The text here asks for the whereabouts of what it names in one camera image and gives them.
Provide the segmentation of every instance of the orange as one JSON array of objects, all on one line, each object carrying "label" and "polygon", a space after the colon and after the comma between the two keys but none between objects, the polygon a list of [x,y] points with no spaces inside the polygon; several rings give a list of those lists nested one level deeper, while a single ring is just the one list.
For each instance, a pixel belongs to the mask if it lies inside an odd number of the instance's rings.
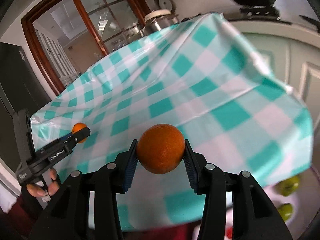
[{"label": "orange", "polygon": [[86,124],[82,123],[82,122],[78,122],[76,123],[73,128],[72,128],[72,134],[80,131],[82,128],[85,128],[87,127]]},{"label": "orange", "polygon": [[141,165],[154,174],[174,170],[183,158],[183,134],[170,124],[157,124],[146,130],[137,145]]}]

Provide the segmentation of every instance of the tablecloth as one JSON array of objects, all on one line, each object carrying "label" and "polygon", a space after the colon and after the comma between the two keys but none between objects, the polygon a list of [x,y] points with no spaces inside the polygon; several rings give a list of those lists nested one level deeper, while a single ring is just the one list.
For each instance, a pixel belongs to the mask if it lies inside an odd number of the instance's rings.
[{"label": "tablecloth", "polygon": [[[276,80],[257,50],[219,14],[165,28],[91,66],[32,118],[36,149],[84,122],[91,135],[55,167],[98,170],[149,127],[176,126],[195,152],[227,172],[250,171],[262,185],[310,166],[312,120],[292,88]],[[200,219],[204,195],[183,162],[164,175],[139,163],[117,195],[123,231]],[[90,219],[93,206],[90,204]]]}]

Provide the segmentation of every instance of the hand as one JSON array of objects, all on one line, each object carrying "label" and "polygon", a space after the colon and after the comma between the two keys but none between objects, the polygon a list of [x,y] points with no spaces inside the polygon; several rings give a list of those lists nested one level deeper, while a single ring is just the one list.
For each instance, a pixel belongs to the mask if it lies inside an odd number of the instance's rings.
[{"label": "hand", "polygon": [[[50,170],[50,177],[54,182],[48,186],[48,193],[50,196],[53,196],[59,189],[59,184],[55,181],[57,179],[57,171],[54,168]],[[45,191],[35,184],[28,184],[27,190],[33,197],[43,197],[46,195]]]}]

